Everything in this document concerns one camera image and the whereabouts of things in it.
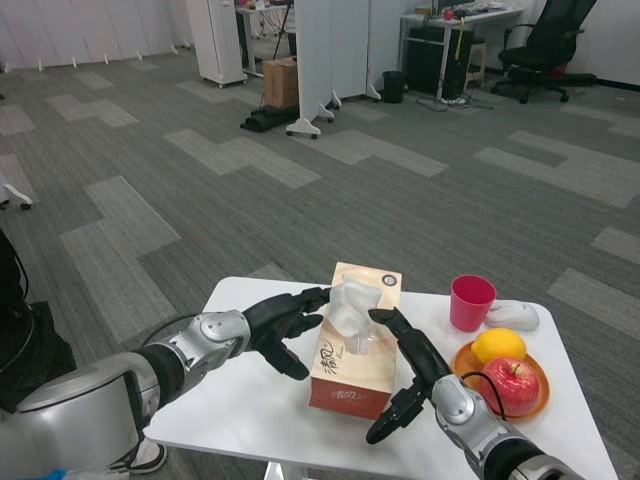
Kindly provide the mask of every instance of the tissue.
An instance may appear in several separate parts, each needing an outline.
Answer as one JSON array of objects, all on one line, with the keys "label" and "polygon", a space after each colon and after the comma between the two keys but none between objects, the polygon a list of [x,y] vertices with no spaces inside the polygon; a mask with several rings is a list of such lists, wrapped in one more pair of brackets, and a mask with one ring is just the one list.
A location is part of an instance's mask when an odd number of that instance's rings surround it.
[{"label": "tissue", "polygon": [[366,355],[376,336],[376,324],[369,310],[376,308],[382,290],[356,281],[350,275],[331,289],[329,321],[345,337],[345,349],[355,355]]}]

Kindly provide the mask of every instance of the white mouse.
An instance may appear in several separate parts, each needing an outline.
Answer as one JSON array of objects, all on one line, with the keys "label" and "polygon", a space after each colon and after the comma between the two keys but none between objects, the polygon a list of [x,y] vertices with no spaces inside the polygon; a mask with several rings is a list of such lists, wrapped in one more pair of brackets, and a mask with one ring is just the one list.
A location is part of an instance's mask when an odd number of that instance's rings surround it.
[{"label": "white mouse", "polygon": [[496,300],[491,305],[484,323],[491,328],[535,330],[540,324],[538,313],[528,303],[515,300]]}]

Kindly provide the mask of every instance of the plate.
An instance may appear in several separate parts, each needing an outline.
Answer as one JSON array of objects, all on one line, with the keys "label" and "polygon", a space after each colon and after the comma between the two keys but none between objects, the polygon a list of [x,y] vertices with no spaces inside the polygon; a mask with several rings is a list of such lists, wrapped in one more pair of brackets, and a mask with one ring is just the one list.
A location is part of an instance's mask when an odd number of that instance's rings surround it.
[{"label": "plate", "polygon": [[[458,351],[456,358],[453,360],[453,372],[459,377],[469,372],[481,372],[482,368],[484,367],[484,365],[480,363],[480,361],[476,357],[475,353],[471,351],[472,343],[473,342],[469,342],[464,347],[462,347]],[[531,355],[527,355],[524,361],[538,375],[538,380],[540,381],[540,393],[538,395],[538,403],[536,404],[535,408],[527,415],[519,415],[516,417],[511,417],[507,415],[507,419],[509,421],[525,420],[525,419],[536,416],[546,408],[546,406],[549,404],[549,400],[551,399],[551,385],[549,384],[549,379],[547,378],[547,375],[544,373],[544,370],[542,369],[542,367],[538,364],[538,362],[534,360],[534,358]],[[481,377],[474,376],[474,377],[469,377],[464,381],[466,382],[467,385],[469,385],[474,390],[478,390],[480,379]]]}]

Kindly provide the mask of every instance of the desk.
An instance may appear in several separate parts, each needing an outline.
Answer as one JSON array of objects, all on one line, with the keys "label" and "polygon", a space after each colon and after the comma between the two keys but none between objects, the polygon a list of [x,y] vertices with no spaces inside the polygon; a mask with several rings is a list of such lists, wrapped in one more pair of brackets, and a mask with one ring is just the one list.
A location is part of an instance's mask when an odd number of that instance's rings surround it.
[{"label": "desk", "polygon": [[262,78],[263,75],[256,70],[256,57],[253,51],[253,35],[251,35],[251,15],[254,13],[270,13],[276,10],[286,10],[286,5],[270,5],[264,10],[256,10],[255,8],[236,7],[236,12],[242,15],[244,23],[244,38],[247,45],[247,57],[249,59],[249,68],[245,68],[244,72],[254,77]]},{"label": "desk", "polygon": [[[225,278],[204,310],[242,311],[267,297],[297,294],[313,286]],[[553,318],[544,307],[533,306],[540,327],[523,337],[531,355],[545,368],[552,395],[540,415],[518,423],[517,428],[586,479],[616,479]],[[400,309],[447,361],[476,336],[450,324],[448,296],[403,292]],[[286,343],[310,366],[317,340],[318,330],[314,330]],[[408,387],[412,378],[409,364],[399,353],[395,390]],[[365,434],[372,422],[309,407],[310,384],[308,379],[297,382],[280,375],[257,353],[244,353],[160,410],[145,434],[169,446],[282,462],[285,469],[297,467],[298,473],[309,466],[388,477],[477,480],[462,450],[437,426],[428,402],[406,429],[369,445]]]},{"label": "desk", "polygon": [[[475,26],[479,23],[486,23],[495,20],[504,20],[506,18],[518,17],[523,12],[522,8],[506,7],[505,10],[497,12],[482,13],[480,15],[473,15],[465,18],[466,26]],[[403,15],[400,21],[400,52],[398,54],[398,70],[404,71],[404,57],[405,57],[405,43],[409,41],[424,42],[424,39],[411,39],[408,37],[408,32],[413,25],[422,25],[424,22],[424,15],[413,13],[410,15]],[[451,41],[451,30],[459,30],[462,26],[460,20],[445,20],[442,16],[429,19],[429,27],[444,28],[444,41],[441,42],[429,42],[437,45],[443,45],[442,50],[442,63],[440,65],[440,80],[438,81],[438,92],[436,93],[436,99],[440,101],[442,99],[442,87],[444,85],[444,76],[447,70],[447,57],[449,54],[449,43]]]}]

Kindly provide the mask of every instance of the white wall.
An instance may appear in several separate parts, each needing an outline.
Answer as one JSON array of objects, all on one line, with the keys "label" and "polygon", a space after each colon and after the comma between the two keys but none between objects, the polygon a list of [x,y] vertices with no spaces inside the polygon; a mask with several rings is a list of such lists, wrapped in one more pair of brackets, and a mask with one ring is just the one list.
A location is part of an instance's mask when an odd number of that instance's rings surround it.
[{"label": "white wall", "polygon": [[184,0],[0,0],[0,64],[35,68],[169,52],[192,41]]},{"label": "white wall", "polygon": [[567,71],[640,85],[640,0],[599,0],[582,24]]}]

